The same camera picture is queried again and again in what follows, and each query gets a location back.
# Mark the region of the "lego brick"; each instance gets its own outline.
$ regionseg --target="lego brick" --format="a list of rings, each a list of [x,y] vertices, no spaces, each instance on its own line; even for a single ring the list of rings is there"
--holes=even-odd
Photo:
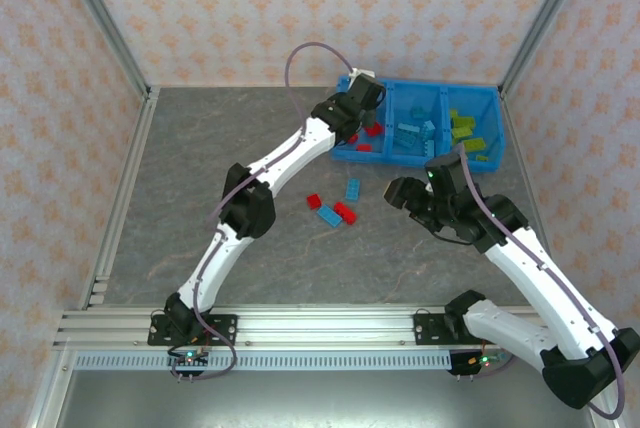
[[[396,130],[393,135],[393,142],[397,145],[411,148],[416,143],[417,137],[406,131]]]
[[[315,210],[322,206],[322,200],[314,193],[313,195],[307,196],[307,205],[309,205],[309,208],[312,210]]]
[[[335,206],[333,207],[333,211],[338,213],[338,215],[340,215],[340,217],[347,223],[347,225],[353,225],[358,219],[356,214],[353,211],[351,211],[349,207],[346,206],[344,203],[340,203],[340,202],[336,203]]]
[[[329,223],[333,228],[342,223],[342,218],[340,218],[340,215],[338,215],[327,205],[322,205],[316,213],[318,213],[320,218]]]
[[[436,134],[436,127],[431,120],[427,120],[422,125],[422,131],[420,132],[420,137],[423,140],[431,140]]]
[[[357,178],[350,178],[347,182],[347,194],[345,199],[348,201],[358,201],[360,197],[360,180]]]
[[[371,128],[365,126],[364,131],[366,131],[369,136],[378,136],[382,134],[384,130],[382,129],[382,125],[376,121]]]
[[[413,108],[411,108],[412,118],[415,118],[416,120],[421,120],[425,117],[425,115],[426,113],[424,112],[421,106],[414,106]]]
[[[409,133],[420,133],[420,127],[415,125],[409,125],[408,123],[398,123],[396,126],[398,130],[408,131]]]
[[[472,136],[473,131],[468,126],[463,126],[461,128],[452,128],[451,136],[453,136],[454,140],[459,140],[461,138],[467,138],[468,136]]]
[[[464,144],[464,149],[467,153],[483,151],[487,148],[484,138],[471,138],[470,140],[463,140],[462,143]]]
[[[476,119],[473,116],[455,116],[451,118],[454,128],[468,126],[472,130],[476,127]]]
[[[436,143],[433,140],[427,140],[424,142],[424,156],[433,158],[436,156]]]

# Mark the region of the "blue plastic bin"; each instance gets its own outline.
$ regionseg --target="blue plastic bin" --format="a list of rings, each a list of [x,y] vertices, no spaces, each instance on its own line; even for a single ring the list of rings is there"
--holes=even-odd
[[[343,144],[331,150],[333,159],[358,163],[386,163],[390,165],[422,168],[430,159],[424,156],[423,143],[406,148],[393,143],[397,123],[422,125],[431,120],[436,127],[434,136],[435,156],[451,151],[451,118],[449,109],[457,109],[460,116],[474,116],[474,138],[484,138],[487,149],[469,154],[469,167],[473,172],[496,171],[504,154],[505,140],[500,115],[498,90],[492,87],[445,85],[418,81],[402,81],[379,78],[387,89],[385,102],[378,107],[376,120],[384,126],[384,136],[369,137],[364,130],[358,133],[358,141]],[[347,91],[349,78],[342,76],[337,91]],[[424,118],[416,120],[411,110],[421,107]],[[362,143],[372,145],[372,152],[356,151]],[[489,161],[475,161],[476,155],[484,155]]]

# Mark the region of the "lime green lego brick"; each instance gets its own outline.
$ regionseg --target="lime green lego brick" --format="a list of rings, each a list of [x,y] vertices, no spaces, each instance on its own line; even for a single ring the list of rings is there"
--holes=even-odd
[[[473,153],[474,151],[483,151],[487,148],[487,144],[484,142],[484,138],[471,138],[470,140],[463,140],[462,144],[467,153]]]
[[[453,128],[451,130],[451,135],[455,139],[466,138],[467,136],[473,135],[473,131],[468,126],[463,126],[461,128]]]
[[[454,128],[469,127],[473,130],[476,127],[476,119],[473,116],[455,116],[451,121]]]

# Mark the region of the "wall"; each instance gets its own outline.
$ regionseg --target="wall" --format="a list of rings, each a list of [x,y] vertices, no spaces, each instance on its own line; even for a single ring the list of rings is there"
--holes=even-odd
[[[105,0],[148,82],[280,85],[299,43],[325,41],[380,74],[500,82],[543,0]],[[302,52],[292,80],[344,68]]]
[[[0,0],[0,412],[22,427],[76,308],[140,101],[81,0]]]
[[[555,259],[640,331],[640,0],[566,0],[509,110]],[[640,420],[640,374],[629,402]]]

